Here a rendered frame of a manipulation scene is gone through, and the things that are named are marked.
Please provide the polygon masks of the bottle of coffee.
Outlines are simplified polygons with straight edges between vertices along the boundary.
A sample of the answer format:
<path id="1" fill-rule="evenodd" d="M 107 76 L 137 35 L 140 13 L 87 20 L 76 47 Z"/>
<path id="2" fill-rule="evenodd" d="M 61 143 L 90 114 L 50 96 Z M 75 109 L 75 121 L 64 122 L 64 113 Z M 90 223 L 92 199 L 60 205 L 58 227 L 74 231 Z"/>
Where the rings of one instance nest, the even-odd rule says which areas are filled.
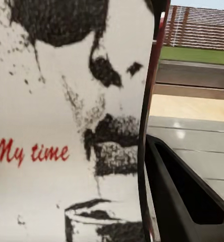
<path id="1" fill-rule="evenodd" d="M 171 0 L 0 0 L 0 242 L 156 242 L 146 131 Z"/>

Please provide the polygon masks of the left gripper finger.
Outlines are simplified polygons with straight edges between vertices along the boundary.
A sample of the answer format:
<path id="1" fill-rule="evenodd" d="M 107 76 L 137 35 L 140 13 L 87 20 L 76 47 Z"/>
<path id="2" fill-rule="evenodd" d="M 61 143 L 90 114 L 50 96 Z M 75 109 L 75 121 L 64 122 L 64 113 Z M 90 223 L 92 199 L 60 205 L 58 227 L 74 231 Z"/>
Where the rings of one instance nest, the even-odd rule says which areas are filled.
<path id="1" fill-rule="evenodd" d="M 224 200 L 161 139 L 144 161 L 161 242 L 224 242 Z"/>

